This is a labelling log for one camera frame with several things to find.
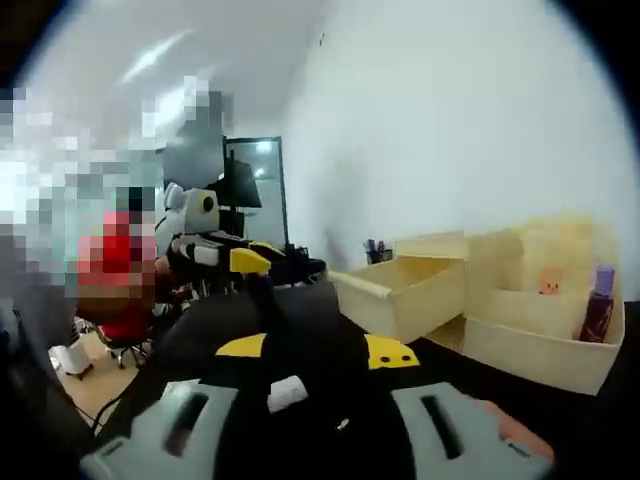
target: ceiling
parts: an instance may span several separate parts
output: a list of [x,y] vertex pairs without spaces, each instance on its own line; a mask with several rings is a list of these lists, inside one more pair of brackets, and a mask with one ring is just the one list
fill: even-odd
[[225,134],[276,135],[323,3],[75,2],[27,65],[14,133],[45,148],[160,148],[180,143],[196,93],[219,90]]

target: yellow robot part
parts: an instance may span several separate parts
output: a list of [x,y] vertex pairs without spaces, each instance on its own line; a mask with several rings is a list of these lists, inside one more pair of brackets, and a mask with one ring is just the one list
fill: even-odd
[[234,248],[229,253],[229,270],[235,273],[266,275],[271,262],[248,248]]
[[365,335],[364,337],[369,347],[369,370],[420,365],[413,350],[397,340],[376,335]]
[[250,357],[260,358],[262,353],[262,343],[266,333],[259,333],[251,337],[239,338],[229,342],[218,349],[216,355],[225,357]]

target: floor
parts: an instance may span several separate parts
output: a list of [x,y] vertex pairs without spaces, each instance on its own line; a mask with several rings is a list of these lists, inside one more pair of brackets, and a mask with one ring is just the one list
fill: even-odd
[[[138,373],[133,357],[127,353],[124,357],[124,369],[118,368],[117,360],[111,358],[105,346],[95,332],[81,336],[91,363],[91,370],[82,380],[65,374],[60,376],[62,385],[71,395],[75,404],[84,410],[92,418],[86,418],[87,423],[92,424],[100,409],[109,400],[117,397]],[[100,418],[100,423],[109,418],[117,404],[110,407]]]

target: pen holder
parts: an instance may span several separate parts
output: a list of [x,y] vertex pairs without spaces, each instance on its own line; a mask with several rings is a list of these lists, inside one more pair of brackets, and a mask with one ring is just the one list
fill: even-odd
[[388,262],[393,260],[393,250],[383,250],[382,252],[367,252],[367,264],[375,265],[376,263]]

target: bottle cap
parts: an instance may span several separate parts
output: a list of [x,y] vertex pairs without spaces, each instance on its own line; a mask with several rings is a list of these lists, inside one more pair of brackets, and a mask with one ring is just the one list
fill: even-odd
[[598,267],[594,291],[600,295],[611,295],[611,292],[613,292],[614,273],[615,270],[612,267]]

